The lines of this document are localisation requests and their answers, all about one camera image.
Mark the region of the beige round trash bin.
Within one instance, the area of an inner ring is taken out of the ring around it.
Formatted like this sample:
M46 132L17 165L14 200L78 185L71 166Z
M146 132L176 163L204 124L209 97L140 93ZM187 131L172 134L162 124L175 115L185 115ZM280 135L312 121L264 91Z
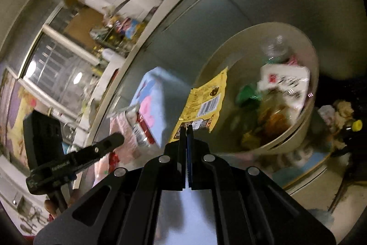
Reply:
M208 83L226 71L220 115L197 137L216 153L285 154L304 141L314 110L318 57L298 28L266 22L225 41L197 79Z

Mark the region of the pink white crushed carton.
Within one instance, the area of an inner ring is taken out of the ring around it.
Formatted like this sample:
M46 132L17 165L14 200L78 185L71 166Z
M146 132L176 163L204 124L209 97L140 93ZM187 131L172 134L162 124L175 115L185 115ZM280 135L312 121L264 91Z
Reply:
M95 180L100 181L118 167L137 169L153 157L161 155L162 149L156 143L139 108L140 106L135 104L108 116L109 133L122 134L124 142L96 162Z

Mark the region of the clear plastic bottle in bin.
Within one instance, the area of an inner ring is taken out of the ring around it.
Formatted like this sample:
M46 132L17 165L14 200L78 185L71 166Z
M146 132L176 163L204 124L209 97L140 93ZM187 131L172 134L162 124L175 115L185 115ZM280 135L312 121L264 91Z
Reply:
M290 47L283 35L268 37L261 46L266 63L285 63L290 57Z

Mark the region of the large cooking oil bottle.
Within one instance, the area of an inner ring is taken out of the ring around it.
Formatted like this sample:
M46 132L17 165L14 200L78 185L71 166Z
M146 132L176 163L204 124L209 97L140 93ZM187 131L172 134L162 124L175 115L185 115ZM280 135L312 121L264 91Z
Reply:
M136 19L126 17L118 19L115 23L115 28L119 35L128 40L136 40L142 31L143 24Z

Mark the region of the orange white snack wrapper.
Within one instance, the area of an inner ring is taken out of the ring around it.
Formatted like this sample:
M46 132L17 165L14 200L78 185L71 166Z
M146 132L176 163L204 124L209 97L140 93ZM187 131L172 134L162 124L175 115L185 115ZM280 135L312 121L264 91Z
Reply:
M286 64L266 64L260 69L258 90L265 94L276 90L289 108L289 119L295 123L306 102L310 82L307 67Z

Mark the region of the barred kitchen window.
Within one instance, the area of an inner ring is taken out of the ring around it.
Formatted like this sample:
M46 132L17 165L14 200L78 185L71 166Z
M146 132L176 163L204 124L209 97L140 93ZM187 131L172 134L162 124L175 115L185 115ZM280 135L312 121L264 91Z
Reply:
M20 79L51 107L77 120L84 112L104 67L101 60L44 24L20 69Z

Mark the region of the yellow snack wrapper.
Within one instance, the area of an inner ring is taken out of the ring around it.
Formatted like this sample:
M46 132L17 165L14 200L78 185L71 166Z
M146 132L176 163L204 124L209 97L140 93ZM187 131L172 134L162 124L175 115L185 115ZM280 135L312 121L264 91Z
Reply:
M169 142L178 141L180 128L192 126L194 131L205 130L211 133L218 122L225 97L228 67L224 68L206 84L193 88L185 107L171 133Z

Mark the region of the blue cartoon pig tablecloth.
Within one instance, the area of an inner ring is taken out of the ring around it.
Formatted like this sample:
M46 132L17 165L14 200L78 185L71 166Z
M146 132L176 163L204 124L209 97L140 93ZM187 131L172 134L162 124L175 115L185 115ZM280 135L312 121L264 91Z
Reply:
M162 67L148 71L139 83L131 104L139 105L139 113L160 148L168 143L189 91L184 81Z

